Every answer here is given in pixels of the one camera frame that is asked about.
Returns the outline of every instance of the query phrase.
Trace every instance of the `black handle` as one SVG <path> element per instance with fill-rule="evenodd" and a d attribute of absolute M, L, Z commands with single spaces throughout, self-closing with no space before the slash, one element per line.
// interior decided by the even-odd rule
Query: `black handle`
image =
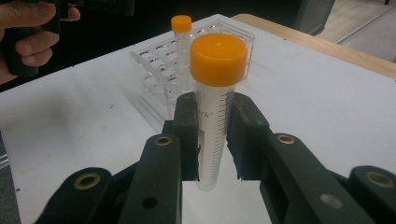
<path fill-rule="evenodd" d="M 28 66 L 21 61 L 21 55 L 15 50 L 15 44 L 24 39 L 26 36 L 32 35 L 33 30 L 31 27 L 22 28 L 9 28 L 3 39 L 5 46 L 5 55 L 9 72 L 12 75 L 19 77 L 29 77 L 38 74 L 38 68 Z"/>

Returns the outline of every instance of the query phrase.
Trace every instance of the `test tube rack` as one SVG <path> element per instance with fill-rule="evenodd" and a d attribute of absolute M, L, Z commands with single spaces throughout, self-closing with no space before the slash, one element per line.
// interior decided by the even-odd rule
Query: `test tube rack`
<path fill-rule="evenodd" d="M 245 70 L 245 78 L 247 78 L 254 35 L 224 21 L 216 20 L 208 25 L 193 29 L 191 31 L 191 41 L 206 34 L 235 35 L 247 44 Z M 139 78 L 142 84 L 141 97 L 163 119 L 172 119 L 177 97 L 181 94 L 175 70 L 177 66 L 175 39 L 169 38 L 147 48 L 132 51 L 131 56 L 147 71 L 145 75 Z"/>

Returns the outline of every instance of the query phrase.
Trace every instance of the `test tube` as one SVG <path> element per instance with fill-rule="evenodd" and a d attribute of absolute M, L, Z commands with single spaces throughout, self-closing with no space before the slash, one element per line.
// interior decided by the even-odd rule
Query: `test tube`
<path fill-rule="evenodd" d="M 202 35 L 191 44 L 201 147 L 197 186 L 204 191 L 212 190 L 218 180 L 233 90 L 244 77 L 247 55 L 245 42 L 233 35 Z"/>
<path fill-rule="evenodd" d="M 175 33 L 177 66 L 176 76 L 183 93 L 192 90 L 190 76 L 191 18 L 185 15 L 175 16 L 171 20 Z"/>

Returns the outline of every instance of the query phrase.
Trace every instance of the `translucent tube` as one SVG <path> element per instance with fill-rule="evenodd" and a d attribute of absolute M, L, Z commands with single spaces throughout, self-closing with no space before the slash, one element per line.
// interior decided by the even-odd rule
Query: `translucent tube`
<path fill-rule="evenodd" d="M 233 35 L 210 34 L 191 44 L 191 75 L 196 80 L 201 190 L 217 183 L 233 102 L 233 90 L 244 74 L 248 49 Z"/>
<path fill-rule="evenodd" d="M 177 66 L 176 76 L 183 93 L 192 91 L 190 76 L 190 44 L 191 18 L 189 16 L 175 16 L 171 20 L 172 30 L 175 33 Z"/>

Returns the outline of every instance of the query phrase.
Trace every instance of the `human hand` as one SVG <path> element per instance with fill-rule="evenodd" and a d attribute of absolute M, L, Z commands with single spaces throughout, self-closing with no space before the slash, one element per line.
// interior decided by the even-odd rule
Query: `human hand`
<path fill-rule="evenodd" d="M 33 27 L 35 33 L 18 41 L 15 49 L 26 65 L 41 66 L 47 63 L 52 56 L 50 47 L 59 41 L 59 35 L 41 29 L 40 25 L 50 21 L 55 12 L 55 5 L 44 2 L 29 4 L 12 1 L 0 5 L 0 46 L 7 28 Z M 79 17 L 78 9 L 69 4 L 68 19 L 65 21 L 77 21 Z M 0 49 L 0 84 L 15 77 L 9 73 L 6 58 Z"/>

